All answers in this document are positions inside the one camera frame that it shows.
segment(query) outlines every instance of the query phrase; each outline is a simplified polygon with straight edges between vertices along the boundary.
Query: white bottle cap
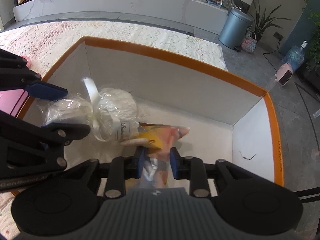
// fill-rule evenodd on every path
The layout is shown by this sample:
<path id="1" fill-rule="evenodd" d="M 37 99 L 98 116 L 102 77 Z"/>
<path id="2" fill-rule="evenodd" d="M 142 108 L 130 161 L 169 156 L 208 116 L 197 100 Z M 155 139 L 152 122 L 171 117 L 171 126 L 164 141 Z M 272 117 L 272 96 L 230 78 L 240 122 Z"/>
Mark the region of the white bottle cap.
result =
<path id="1" fill-rule="evenodd" d="M 304 41 L 301 45 L 301 47 L 303 47 L 304 49 L 306 48 L 306 46 L 308 45 L 308 43 L 306 41 Z"/>

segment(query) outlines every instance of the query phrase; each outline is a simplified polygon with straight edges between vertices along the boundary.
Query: blue wall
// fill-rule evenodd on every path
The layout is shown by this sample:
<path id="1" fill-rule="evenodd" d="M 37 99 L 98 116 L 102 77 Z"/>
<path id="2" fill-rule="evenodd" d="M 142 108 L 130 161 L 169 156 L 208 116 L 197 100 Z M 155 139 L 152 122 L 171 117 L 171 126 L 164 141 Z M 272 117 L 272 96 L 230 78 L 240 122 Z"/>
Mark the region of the blue wall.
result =
<path id="1" fill-rule="evenodd" d="M 315 24 L 313 23 L 313 20 L 308 20 L 311 11 L 320 13 L 320 0 L 309 0 L 306 9 L 297 21 L 296 26 L 279 49 L 282 55 L 287 54 L 292 46 L 300 46 L 303 41 L 309 41 L 312 38 Z"/>

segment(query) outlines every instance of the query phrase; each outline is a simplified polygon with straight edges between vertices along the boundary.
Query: floor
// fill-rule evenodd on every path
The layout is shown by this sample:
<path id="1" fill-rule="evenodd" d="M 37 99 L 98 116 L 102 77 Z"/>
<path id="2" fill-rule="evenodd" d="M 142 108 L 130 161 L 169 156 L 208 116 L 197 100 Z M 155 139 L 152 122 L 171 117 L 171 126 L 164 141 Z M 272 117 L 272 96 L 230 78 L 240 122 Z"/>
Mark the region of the floor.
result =
<path id="1" fill-rule="evenodd" d="M 263 56 L 266 51 L 259 46 L 253 54 L 236 52 L 222 45 L 218 35 L 214 33 L 164 19 L 113 12 L 74 12 L 43 16 L 14 23 L 8 29 L 64 20 L 110 20 L 151 25 L 220 44 L 229 72 L 267 89 L 271 94 L 282 139 L 284 186 L 292 191 L 320 186 L 320 117 L 313 117 L 320 109 L 320 101 L 316 92 L 295 75 L 284 87 L 275 82 L 274 74 L 282 65 L 276 53 L 266 55 L 273 67 Z M 303 206 L 303 217 L 296 232 L 303 239 L 313 239 L 319 222 L 320 202 Z"/>

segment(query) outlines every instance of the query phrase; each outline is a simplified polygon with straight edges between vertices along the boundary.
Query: blue metal trash can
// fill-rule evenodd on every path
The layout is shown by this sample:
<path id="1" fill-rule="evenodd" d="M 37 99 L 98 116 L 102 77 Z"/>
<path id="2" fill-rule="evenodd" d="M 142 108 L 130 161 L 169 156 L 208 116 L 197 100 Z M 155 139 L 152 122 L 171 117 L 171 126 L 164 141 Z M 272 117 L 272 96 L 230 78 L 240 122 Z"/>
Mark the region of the blue metal trash can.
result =
<path id="1" fill-rule="evenodd" d="M 250 15 L 232 9 L 220 33 L 219 41 L 230 49 L 240 46 L 252 23 L 253 18 Z"/>

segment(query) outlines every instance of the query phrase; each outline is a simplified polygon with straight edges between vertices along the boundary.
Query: pink fan heater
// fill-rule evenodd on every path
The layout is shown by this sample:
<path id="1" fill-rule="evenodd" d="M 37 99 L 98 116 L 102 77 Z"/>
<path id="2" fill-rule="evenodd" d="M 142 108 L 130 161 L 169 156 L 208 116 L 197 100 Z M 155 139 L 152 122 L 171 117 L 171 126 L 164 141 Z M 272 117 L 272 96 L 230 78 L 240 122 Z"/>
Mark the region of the pink fan heater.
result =
<path id="1" fill-rule="evenodd" d="M 278 70 L 278 72 L 275 74 L 276 76 L 276 81 L 284 86 L 288 80 L 292 77 L 292 67 L 289 63 L 284 63 Z"/>

